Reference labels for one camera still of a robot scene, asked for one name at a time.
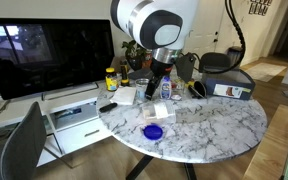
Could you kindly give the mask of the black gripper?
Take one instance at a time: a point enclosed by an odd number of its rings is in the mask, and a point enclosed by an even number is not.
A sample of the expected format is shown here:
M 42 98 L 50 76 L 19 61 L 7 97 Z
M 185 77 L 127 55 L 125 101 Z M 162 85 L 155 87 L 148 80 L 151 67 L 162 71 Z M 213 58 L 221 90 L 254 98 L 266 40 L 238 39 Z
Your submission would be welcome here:
M 150 69 L 153 73 L 153 77 L 149 80 L 145 91 L 145 98 L 148 100 L 152 99 L 153 94 L 159 86 L 162 76 L 169 75 L 173 68 L 172 64 L 166 64 L 153 59 L 150 65 Z

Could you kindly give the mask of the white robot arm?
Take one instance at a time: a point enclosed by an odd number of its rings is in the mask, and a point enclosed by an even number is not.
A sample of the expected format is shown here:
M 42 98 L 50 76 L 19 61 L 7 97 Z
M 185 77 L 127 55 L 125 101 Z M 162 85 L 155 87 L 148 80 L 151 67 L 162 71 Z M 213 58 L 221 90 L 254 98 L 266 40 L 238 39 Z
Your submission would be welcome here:
M 161 79 L 168 75 L 185 45 L 199 0 L 112 0 L 114 25 L 152 53 L 153 72 L 145 91 L 152 99 Z

